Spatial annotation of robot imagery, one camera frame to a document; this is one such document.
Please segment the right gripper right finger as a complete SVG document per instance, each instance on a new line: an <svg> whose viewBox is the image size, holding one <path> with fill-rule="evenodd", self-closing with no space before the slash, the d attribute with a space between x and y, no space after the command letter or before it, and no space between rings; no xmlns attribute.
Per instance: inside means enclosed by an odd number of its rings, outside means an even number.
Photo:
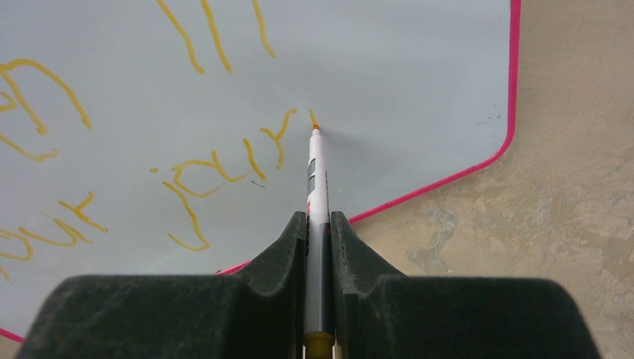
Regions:
<svg viewBox="0 0 634 359"><path fill-rule="evenodd" d="M598 358L573 298L530 277L408 276L330 217L345 358Z"/></svg>

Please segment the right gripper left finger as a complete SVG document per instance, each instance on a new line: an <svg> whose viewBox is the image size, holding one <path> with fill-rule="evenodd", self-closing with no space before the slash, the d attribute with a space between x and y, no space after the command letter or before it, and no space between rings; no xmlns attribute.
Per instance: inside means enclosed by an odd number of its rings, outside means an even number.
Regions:
<svg viewBox="0 0 634 359"><path fill-rule="evenodd" d="M233 274L82 275L45 300L18 358L300 358L307 219Z"/></svg>

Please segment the white marker pen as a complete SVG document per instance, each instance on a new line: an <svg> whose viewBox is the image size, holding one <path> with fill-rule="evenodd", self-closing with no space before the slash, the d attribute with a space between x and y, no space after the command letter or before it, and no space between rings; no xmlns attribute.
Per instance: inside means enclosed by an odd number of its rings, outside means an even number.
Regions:
<svg viewBox="0 0 634 359"><path fill-rule="evenodd" d="M307 166L307 257L304 333L335 334L333 265L325 145L314 125Z"/></svg>

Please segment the yellow marker cap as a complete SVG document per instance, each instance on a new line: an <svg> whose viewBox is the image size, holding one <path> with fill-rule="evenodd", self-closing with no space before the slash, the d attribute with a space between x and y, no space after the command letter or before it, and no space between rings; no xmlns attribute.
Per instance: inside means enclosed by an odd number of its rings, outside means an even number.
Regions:
<svg viewBox="0 0 634 359"><path fill-rule="evenodd" d="M306 359L333 359L335 336L328 332L312 332L303 337Z"/></svg>

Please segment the pink framed whiteboard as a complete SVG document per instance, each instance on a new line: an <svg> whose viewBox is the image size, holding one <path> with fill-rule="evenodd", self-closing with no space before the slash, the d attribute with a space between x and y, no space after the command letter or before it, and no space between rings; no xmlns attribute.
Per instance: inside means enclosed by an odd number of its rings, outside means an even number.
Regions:
<svg viewBox="0 0 634 359"><path fill-rule="evenodd" d="M200 274L304 210L352 221L514 131L518 1L3 1L1 334L82 274Z"/></svg>

